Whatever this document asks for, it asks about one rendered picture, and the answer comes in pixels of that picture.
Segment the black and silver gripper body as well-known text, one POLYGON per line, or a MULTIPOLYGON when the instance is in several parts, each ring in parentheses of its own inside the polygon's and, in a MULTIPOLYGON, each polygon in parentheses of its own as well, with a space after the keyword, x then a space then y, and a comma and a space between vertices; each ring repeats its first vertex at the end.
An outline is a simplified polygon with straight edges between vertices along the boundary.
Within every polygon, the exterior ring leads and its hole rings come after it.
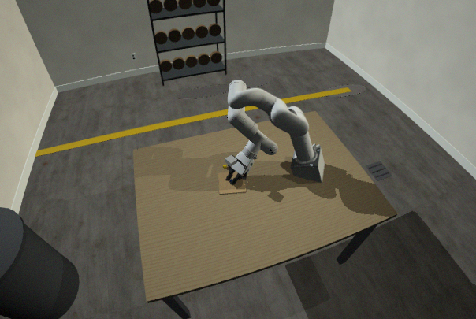
POLYGON ((239 152, 236 158, 239 159, 241 163, 237 162, 235 165, 231 166, 231 168, 234 169, 236 172, 238 172, 242 176, 246 173, 247 170, 248 170, 247 171, 247 174, 248 174, 251 170, 251 167, 254 164, 254 159, 248 157, 243 152, 239 152))

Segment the brown square mat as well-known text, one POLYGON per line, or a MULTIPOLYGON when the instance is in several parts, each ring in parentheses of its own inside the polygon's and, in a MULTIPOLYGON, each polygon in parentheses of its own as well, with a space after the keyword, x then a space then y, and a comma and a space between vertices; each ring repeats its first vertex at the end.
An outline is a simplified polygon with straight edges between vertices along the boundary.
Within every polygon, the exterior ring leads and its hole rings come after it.
MULTIPOLYGON (((231 179, 235 178, 237 173, 234 172, 231 179)), ((228 172, 218 173, 220 195, 246 192, 245 180, 240 179, 234 185, 231 185, 230 181, 225 180, 228 174, 228 172)))

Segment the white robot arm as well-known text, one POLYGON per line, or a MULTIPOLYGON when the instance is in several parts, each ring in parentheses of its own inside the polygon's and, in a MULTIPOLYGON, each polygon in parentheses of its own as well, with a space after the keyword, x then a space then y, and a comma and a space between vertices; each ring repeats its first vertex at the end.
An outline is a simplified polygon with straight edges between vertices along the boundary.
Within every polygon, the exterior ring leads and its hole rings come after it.
POLYGON ((242 150, 252 159, 262 150, 268 155, 277 152, 277 144, 263 135, 258 125, 245 113, 246 106, 255 106, 265 111, 271 123, 287 132, 295 149, 295 161, 300 165, 308 165, 317 158, 320 145, 311 144, 309 124, 302 110, 296 106, 287 107, 284 101, 260 88, 247 89, 245 82, 234 80, 229 85, 228 121, 249 141, 242 150), (290 112, 291 111, 291 112, 290 112))

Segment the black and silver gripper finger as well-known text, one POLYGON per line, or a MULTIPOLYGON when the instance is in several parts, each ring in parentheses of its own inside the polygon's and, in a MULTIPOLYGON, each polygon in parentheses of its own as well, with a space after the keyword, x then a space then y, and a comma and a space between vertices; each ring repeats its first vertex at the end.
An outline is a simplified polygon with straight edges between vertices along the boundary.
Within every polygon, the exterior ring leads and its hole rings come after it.
POLYGON ((231 185, 234 185, 239 179, 246 179, 247 178, 247 171, 244 174, 244 176, 241 176, 239 173, 237 173, 236 177, 233 178, 232 182, 230 183, 231 185))
POLYGON ((228 167, 229 167, 229 174, 227 175, 227 177, 226 177, 225 180, 230 181, 230 179, 232 178, 232 175, 233 175, 233 173, 235 172, 235 170, 232 169, 229 165, 228 165, 228 167), (234 171, 233 171, 233 170, 234 170, 234 171))

